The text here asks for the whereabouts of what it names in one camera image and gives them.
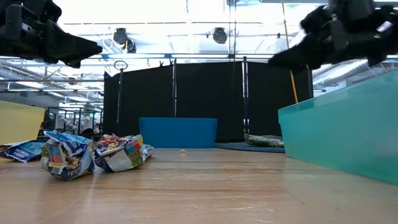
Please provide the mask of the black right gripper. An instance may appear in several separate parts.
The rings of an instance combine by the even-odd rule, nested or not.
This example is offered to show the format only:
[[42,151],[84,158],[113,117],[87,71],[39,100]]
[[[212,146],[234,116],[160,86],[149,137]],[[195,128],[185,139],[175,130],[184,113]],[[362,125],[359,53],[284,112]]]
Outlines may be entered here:
[[270,64],[318,69],[323,64],[365,58],[373,66],[397,53],[397,10],[376,9],[348,27],[335,19],[323,31],[308,33],[297,45],[275,54]]

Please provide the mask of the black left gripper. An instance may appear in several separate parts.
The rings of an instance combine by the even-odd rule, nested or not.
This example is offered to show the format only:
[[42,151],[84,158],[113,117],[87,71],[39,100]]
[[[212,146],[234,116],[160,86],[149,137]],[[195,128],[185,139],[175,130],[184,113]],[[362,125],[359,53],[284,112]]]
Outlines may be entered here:
[[43,31],[50,18],[51,0],[1,0],[1,56],[27,60],[63,62],[80,68],[81,60],[99,54],[96,42],[64,32],[56,23],[46,24],[46,53]]

